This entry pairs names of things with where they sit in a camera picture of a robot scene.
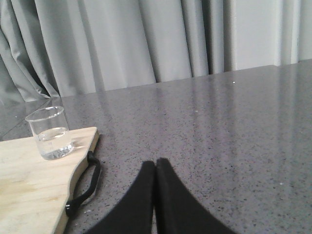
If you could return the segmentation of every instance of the water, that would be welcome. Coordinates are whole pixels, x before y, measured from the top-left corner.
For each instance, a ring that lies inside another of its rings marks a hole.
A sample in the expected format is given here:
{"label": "water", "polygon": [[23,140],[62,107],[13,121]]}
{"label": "water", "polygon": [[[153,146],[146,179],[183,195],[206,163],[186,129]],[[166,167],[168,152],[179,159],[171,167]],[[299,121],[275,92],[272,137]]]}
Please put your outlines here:
{"label": "water", "polygon": [[64,127],[41,132],[37,136],[37,146],[42,157],[47,160],[64,157],[74,148],[70,133]]}

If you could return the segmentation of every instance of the curtain fold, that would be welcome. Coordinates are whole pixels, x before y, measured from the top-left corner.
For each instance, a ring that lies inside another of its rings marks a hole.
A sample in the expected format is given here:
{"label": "curtain fold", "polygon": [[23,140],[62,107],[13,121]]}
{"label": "curtain fold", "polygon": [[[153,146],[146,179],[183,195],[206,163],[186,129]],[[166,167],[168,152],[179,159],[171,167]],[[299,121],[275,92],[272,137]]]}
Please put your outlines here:
{"label": "curtain fold", "polygon": [[312,58],[308,0],[1,0],[0,102]]}

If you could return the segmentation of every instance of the wooden cutting board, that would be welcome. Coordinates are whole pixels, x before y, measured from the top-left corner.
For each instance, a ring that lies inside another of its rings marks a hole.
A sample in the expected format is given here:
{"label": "wooden cutting board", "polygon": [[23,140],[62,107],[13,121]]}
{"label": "wooden cutting board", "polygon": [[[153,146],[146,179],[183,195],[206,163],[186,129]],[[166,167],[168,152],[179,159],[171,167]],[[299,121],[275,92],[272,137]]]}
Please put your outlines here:
{"label": "wooden cutting board", "polygon": [[0,142],[0,233],[61,234],[65,205],[88,167],[87,152],[98,141],[96,127],[70,131],[74,150],[43,159],[33,137]]}

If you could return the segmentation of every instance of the gray countertop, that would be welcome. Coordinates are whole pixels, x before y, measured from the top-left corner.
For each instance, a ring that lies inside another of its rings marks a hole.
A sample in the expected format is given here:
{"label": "gray countertop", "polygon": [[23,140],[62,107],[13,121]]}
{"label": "gray countertop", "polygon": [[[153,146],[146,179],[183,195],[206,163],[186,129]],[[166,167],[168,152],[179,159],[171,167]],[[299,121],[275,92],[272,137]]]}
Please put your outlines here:
{"label": "gray countertop", "polygon": [[97,223],[159,157],[237,233],[312,233],[312,60],[21,104],[1,115],[2,140],[31,136],[15,113],[50,105],[101,134],[99,186],[66,234]]}

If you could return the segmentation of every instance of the gray curtain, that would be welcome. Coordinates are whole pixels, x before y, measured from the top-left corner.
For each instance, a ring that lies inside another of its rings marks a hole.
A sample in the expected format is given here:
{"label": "gray curtain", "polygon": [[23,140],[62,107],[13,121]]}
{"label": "gray curtain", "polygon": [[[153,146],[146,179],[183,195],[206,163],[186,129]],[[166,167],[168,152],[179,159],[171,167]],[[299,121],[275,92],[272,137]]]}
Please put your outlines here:
{"label": "gray curtain", "polygon": [[201,0],[0,0],[3,104],[206,74]]}

